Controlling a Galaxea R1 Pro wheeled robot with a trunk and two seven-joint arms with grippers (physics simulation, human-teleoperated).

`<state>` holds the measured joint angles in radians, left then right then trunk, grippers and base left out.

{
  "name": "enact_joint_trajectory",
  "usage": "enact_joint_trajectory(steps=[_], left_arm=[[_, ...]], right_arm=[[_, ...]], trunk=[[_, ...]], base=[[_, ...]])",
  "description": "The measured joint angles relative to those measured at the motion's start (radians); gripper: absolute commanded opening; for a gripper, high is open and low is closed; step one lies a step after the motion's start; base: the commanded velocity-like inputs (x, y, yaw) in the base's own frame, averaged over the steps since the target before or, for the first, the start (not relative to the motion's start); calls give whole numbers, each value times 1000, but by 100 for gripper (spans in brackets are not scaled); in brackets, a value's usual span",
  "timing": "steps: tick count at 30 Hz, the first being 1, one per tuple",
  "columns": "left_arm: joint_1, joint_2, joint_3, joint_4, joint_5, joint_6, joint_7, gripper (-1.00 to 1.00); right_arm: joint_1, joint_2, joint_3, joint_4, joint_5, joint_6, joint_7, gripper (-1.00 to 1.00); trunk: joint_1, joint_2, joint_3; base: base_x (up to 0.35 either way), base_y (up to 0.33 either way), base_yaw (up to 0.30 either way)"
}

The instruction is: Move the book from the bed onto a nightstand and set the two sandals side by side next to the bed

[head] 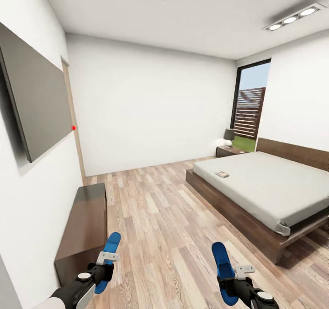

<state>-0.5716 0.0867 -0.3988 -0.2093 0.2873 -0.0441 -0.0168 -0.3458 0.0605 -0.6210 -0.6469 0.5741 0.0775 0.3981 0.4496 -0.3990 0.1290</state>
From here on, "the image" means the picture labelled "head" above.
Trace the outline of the sandal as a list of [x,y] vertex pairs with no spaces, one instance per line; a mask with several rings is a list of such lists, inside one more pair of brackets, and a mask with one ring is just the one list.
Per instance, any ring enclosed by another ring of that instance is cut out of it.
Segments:
[[[121,241],[121,235],[118,232],[113,232],[110,235],[109,239],[107,239],[107,243],[106,243],[106,246],[105,246],[103,252],[115,254],[120,241]],[[112,265],[113,261],[105,260],[105,263]],[[101,294],[106,289],[107,284],[108,284],[108,281],[102,280],[101,283],[95,287],[95,294]]]
[[[218,276],[221,278],[232,278],[236,275],[234,272],[232,265],[230,263],[225,245],[222,242],[214,242],[212,244],[212,253],[217,265],[218,269]],[[228,306],[233,306],[237,303],[238,297],[229,297],[226,294],[226,290],[221,289],[220,287],[221,296]]]

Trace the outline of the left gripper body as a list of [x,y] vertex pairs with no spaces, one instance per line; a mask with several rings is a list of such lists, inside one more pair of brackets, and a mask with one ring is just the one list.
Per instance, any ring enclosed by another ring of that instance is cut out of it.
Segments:
[[108,281],[110,282],[112,280],[114,265],[105,264],[105,265],[96,265],[96,262],[91,262],[88,265],[88,270],[97,270],[100,273],[100,281],[98,284],[101,283],[101,281]]

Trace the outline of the hardback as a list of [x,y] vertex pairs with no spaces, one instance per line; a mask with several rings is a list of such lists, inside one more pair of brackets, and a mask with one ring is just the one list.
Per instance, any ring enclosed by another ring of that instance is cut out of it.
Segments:
[[225,172],[223,172],[223,171],[221,171],[221,170],[218,170],[218,171],[216,171],[215,173],[218,174],[218,175],[220,175],[220,176],[223,177],[223,178],[229,176],[229,174],[227,174],[227,173],[225,173]]

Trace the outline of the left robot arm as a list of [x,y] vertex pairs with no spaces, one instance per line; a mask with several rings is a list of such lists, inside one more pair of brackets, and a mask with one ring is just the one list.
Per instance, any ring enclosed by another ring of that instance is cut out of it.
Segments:
[[83,273],[79,274],[64,288],[58,288],[52,296],[31,309],[83,309],[91,301],[95,287],[101,281],[112,280],[114,265],[107,261],[119,261],[118,254],[100,252],[98,260],[91,262]]

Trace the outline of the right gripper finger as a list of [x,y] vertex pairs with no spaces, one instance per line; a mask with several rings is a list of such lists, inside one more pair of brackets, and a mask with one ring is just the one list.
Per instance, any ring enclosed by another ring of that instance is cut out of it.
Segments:
[[226,289],[226,287],[225,287],[225,281],[223,280],[223,278],[217,276],[217,280],[219,282],[219,285],[220,285],[221,289]]

